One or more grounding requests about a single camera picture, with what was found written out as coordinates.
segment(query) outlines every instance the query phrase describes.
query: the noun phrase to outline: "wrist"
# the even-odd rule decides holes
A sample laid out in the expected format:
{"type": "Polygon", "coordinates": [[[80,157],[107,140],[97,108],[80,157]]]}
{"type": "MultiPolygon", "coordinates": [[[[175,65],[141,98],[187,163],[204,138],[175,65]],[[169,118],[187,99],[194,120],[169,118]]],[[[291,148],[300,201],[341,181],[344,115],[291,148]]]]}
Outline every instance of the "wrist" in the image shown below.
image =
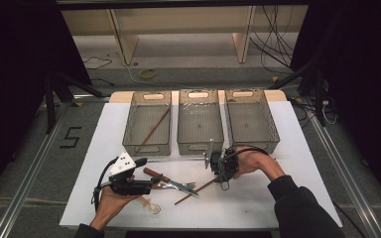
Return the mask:
{"type": "Polygon", "coordinates": [[[113,217],[110,215],[96,214],[94,219],[92,219],[91,223],[89,223],[89,226],[98,231],[103,231],[112,218],[113,217]]]}
{"type": "Polygon", "coordinates": [[[284,176],[285,173],[281,168],[280,164],[275,159],[268,157],[264,160],[260,160],[260,170],[267,176],[270,181],[273,181],[281,176],[284,176]]]}

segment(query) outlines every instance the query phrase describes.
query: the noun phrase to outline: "translucent plastic bin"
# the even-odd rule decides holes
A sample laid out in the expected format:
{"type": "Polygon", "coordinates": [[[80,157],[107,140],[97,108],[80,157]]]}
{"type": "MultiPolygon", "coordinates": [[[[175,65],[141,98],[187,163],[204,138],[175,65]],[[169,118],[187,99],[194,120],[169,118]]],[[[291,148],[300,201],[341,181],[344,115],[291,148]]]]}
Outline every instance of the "translucent plastic bin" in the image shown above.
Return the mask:
{"type": "Polygon", "coordinates": [[[261,88],[225,91],[230,145],[256,146],[273,153],[280,137],[261,88]]]}
{"type": "Polygon", "coordinates": [[[131,157],[168,156],[172,92],[134,92],[122,145],[131,157]]]}
{"type": "Polygon", "coordinates": [[[202,155],[213,139],[222,150],[222,131],[217,90],[181,90],[179,95],[178,145],[181,155],[202,155]]]}

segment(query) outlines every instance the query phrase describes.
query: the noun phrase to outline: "white table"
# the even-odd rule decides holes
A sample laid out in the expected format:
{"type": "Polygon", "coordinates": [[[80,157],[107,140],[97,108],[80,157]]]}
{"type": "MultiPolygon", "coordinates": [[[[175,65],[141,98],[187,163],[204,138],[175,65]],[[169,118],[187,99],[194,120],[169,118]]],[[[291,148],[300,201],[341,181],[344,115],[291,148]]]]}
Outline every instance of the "white table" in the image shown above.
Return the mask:
{"type": "MultiPolygon", "coordinates": [[[[166,158],[150,158],[146,167],[173,180],[195,181],[196,187],[202,186],[213,179],[214,174],[209,168],[204,168],[202,156],[179,155],[176,96],[173,97],[173,105],[172,154],[166,158]]],[[[306,186],[315,194],[319,204],[341,227],[291,104],[276,101],[269,102],[269,105],[281,138],[272,157],[277,158],[297,185],[306,186]]],[[[224,147],[228,147],[222,106],[224,147]]],[[[129,103],[107,103],[104,106],[61,226],[76,228],[79,223],[88,224],[94,217],[94,206],[90,204],[92,191],[107,163],[124,150],[122,139],[128,112],[129,103]]],[[[142,170],[136,169],[136,179],[150,179],[142,170]]],[[[199,192],[199,198],[190,197],[178,205],[175,202],[186,195],[184,192],[153,189],[145,197],[162,207],[158,215],[150,214],[140,202],[132,201],[109,226],[125,230],[274,230],[278,228],[278,222],[268,183],[263,173],[256,172],[231,180],[229,190],[222,190],[218,183],[213,183],[199,192]]]]}

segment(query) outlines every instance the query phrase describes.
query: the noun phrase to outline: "floor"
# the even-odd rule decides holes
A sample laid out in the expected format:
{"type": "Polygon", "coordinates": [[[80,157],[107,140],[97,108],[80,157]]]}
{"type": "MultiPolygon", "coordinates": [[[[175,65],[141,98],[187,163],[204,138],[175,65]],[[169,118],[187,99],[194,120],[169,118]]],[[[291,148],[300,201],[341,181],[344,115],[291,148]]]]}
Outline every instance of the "floor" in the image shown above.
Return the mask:
{"type": "MultiPolygon", "coordinates": [[[[262,46],[257,36],[251,37],[262,46]]],[[[258,37],[265,41],[268,35],[259,34],[258,37]]],[[[287,33],[285,39],[291,47],[296,43],[297,34],[287,33]]],[[[176,89],[196,85],[269,86],[275,79],[281,79],[289,72],[274,59],[262,58],[261,61],[260,51],[253,43],[250,44],[246,63],[238,63],[229,34],[141,36],[128,68],[123,66],[117,54],[114,38],[75,37],[74,40],[90,77],[95,79],[93,86],[107,93],[116,90],[176,89]],[[157,76],[154,79],[141,79],[137,76],[141,68],[154,68],[157,76]]],[[[269,44],[273,48],[276,46],[276,42],[269,44]]],[[[281,55],[273,55],[281,60],[289,60],[286,56],[283,59],[281,55]]],[[[299,82],[296,80],[282,88],[289,98],[298,98],[296,89],[299,82]]],[[[17,159],[8,165],[0,178],[0,221],[17,192],[24,189],[27,193],[26,198],[21,200],[19,210],[14,212],[13,223],[8,226],[8,237],[72,237],[74,234],[74,231],[60,227],[59,220],[107,99],[84,97],[86,93],[83,91],[74,87],[71,90],[77,95],[76,103],[68,106],[62,104],[57,108],[59,115],[63,117],[60,118],[61,123],[55,135],[49,138],[45,134],[46,108],[39,108],[22,146],[16,153],[17,159]],[[75,147],[64,149],[64,146],[72,146],[72,140],[65,139],[68,130],[70,136],[79,139],[75,147]],[[50,146],[44,149],[46,141],[50,142],[50,146]],[[40,157],[43,157],[42,163],[36,164],[40,157]],[[37,165],[35,173],[32,173],[31,165],[37,165]],[[32,175],[27,189],[25,175],[32,175]]],[[[294,109],[331,199],[360,227],[366,237],[381,237],[370,232],[370,224],[364,221],[359,212],[361,209],[353,202],[352,192],[339,177],[329,149],[319,135],[323,129],[315,126],[315,117],[300,106],[295,106],[294,109]]],[[[328,116],[325,132],[334,143],[334,150],[338,151],[345,162],[361,196],[367,202],[367,207],[371,209],[372,218],[378,224],[377,229],[381,230],[381,187],[362,163],[361,153],[356,149],[343,123],[337,120],[332,124],[334,114],[330,113],[328,116]]],[[[347,216],[340,211],[338,214],[345,236],[361,237],[347,216]]],[[[106,237],[123,237],[124,234],[121,230],[108,229],[106,237]]],[[[273,232],[273,236],[279,237],[279,233],[273,232]]]]}

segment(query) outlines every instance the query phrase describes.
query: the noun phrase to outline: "brown stick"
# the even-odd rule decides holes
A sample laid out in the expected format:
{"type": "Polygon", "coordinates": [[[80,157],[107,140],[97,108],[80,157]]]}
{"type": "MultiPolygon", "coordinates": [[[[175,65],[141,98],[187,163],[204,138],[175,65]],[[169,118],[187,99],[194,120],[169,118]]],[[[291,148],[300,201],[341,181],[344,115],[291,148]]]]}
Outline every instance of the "brown stick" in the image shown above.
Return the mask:
{"type": "MultiPolygon", "coordinates": [[[[196,192],[198,192],[198,191],[204,189],[206,186],[212,184],[212,183],[215,182],[217,179],[218,179],[218,178],[214,178],[213,180],[207,182],[207,183],[204,184],[202,187],[198,188],[198,189],[196,190],[196,192]]],[[[188,199],[190,196],[191,196],[191,194],[188,194],[188,195],[185,196],[184,198],[182,198],[182,199],[180,199],[179,201],[175,202],[175,205],[177,205],[177,204],[181,203],[182,201],[188,199]]]]}
{"type": "MultiPolygon", "coordinates": [[[[153,134],[153,132],[156,130],[156,128],[160,125],[160,123],[163,121],[163,119],[166,117],[167,113],[170,111],[170,107],[165,111],[165,113],[163,113],[162,117],[160,118],[160,120],[157,122],[157,124],[153,127],[153,129],[151,129],[150,133],[148,133],[147,137],[145,138],[145,140],[141,143],[141,146],[144,145],[148,139],[150,138],[150,136],[153,134]]],[[[135,150],[135,155],[141,150],[141,148],[139,148],[138,150],[135,150]]]]}

